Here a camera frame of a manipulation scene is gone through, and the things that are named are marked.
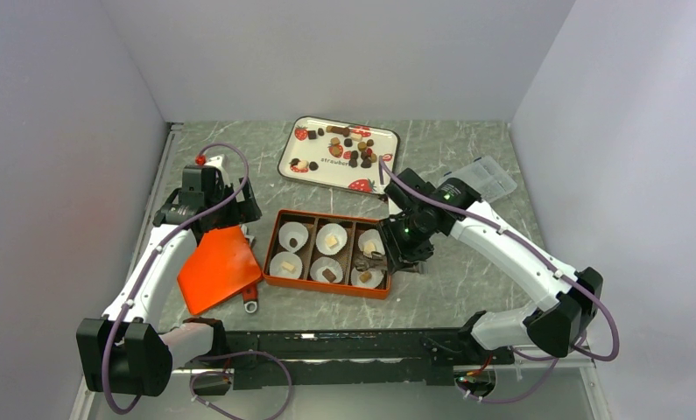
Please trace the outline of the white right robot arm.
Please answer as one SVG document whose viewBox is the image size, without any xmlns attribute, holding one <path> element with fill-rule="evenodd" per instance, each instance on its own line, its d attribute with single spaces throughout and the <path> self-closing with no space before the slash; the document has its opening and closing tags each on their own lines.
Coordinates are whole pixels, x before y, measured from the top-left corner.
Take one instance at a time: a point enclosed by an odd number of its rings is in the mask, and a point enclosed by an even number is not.
<svg viewBox="0 0 696 420">
<path fill-rule="evenodd" d="M 459 351 L 479 363 L 502 347 L 534 345 L 553 358 L 579 350 L 578 340 L 602 311 L 602 275 L 576 270 L 519 233 L 470 185 L 448 178 L 435 187 L 415 171 L 380 169 L 387 198 L 399 213 L 379 222 L 394 273 L 433 254 L 431 238 L 443 234 L 474 249 L 510 277 L 530 302 L 509 311 L 479 311 L 460 329 Z"/>
</svg>

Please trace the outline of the white chocolate piece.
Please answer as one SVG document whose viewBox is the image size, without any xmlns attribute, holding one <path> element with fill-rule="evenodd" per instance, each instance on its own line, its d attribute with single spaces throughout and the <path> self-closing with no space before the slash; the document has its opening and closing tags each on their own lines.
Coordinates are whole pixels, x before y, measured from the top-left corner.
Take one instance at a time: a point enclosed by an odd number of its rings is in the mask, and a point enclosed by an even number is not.
<svg viewBox="0 0 696 420">
<path fill-rule="evenodd" d="M 363 245 L 362 252 L 365 255 L 371 256 L 376 251 L 376 245 L 373 241 L 366 241 Z"/>
</svg>

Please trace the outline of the brown chocolate square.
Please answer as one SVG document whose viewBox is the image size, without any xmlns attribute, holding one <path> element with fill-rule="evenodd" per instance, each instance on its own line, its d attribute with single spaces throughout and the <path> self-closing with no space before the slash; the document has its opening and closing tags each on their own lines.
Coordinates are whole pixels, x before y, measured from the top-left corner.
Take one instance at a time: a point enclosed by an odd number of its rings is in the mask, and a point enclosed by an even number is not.
<svg viewBox="0 0 696 420">
<path fill-rule="evenodd" d="M 337 279 L 337 276 L 335 273 L 333 273 L 332 270 L 330 269 L 324 269 L 322 271 L 322 276 L 329 282 L 329 283 L 334 283 L 335 280 Z"/>
</svg>

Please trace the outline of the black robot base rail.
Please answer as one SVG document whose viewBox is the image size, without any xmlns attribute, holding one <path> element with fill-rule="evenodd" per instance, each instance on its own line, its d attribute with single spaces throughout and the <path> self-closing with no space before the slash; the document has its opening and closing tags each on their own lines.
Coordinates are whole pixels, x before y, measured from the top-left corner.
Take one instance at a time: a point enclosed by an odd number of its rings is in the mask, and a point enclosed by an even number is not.
<svg viewBox="0 0 696 420">
<path fill-rule="evenodd" d="M 454 327 L 229 331 L 218 356 L 196 368 L 224 368 L 236 390 L 268 386 L 420 382 L 451 386 L 467 371 L 488 373 L 515 359 L 510 350 L 473 348 Z"/>
</svg>

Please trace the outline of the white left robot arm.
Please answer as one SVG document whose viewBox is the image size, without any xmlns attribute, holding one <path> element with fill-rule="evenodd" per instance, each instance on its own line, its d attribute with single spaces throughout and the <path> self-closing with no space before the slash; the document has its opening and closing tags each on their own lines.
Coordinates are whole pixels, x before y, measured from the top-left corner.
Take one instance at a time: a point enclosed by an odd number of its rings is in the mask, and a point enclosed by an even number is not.
<svg viewBox="0 0 696 420">
<path fill-rule="evenodd" d="M 76 331 L 85 382 L 94 392 L 159 396 L 172 371 L 197 359 L 214 368 L 228 355 L 222 322 L 205 318 L 158 332 L 167 294 L 204 235 L 257 221 L 247 177 L 231 182 L 217 164 L 188 165 L 152 219 L 151 236 L 122 291 Z"/>
</svg>

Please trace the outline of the black slotted spatula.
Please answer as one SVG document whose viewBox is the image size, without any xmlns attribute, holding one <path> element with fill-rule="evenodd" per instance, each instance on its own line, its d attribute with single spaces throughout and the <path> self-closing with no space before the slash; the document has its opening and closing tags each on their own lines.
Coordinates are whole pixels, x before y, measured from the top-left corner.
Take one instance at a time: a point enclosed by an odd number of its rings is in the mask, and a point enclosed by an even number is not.
<svg viewBox="0 0 696 420">
<path fill-rule="evenodd" d="M 386 256 L 377 252 L 369 255 L 360 253 L 354 258 L 354 267 L 359 272 L 369 270 L 387 270 Z"/>
</svg>

